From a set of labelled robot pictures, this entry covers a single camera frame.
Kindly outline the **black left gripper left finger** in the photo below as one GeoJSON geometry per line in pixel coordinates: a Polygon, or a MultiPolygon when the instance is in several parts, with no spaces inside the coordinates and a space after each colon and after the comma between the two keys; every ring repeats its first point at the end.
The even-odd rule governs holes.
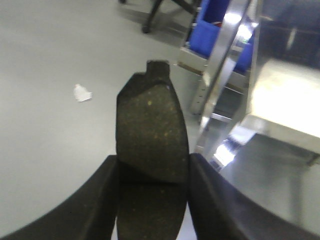
{"type": "Polygon", "coordinates": [[[3,239],[110,240],[118,211],[118,166],[116,155],[109,155],[69,198],[3,239]]]}

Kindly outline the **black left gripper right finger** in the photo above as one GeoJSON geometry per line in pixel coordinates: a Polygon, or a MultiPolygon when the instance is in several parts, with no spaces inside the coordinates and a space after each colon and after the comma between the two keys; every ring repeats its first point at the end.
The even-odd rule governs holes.
{"type": "Polygon", "coordinates": [[[320,238],[256,204],[198,153],[192,153],[189,157],[188,205],[199,240],[320,238]]]}

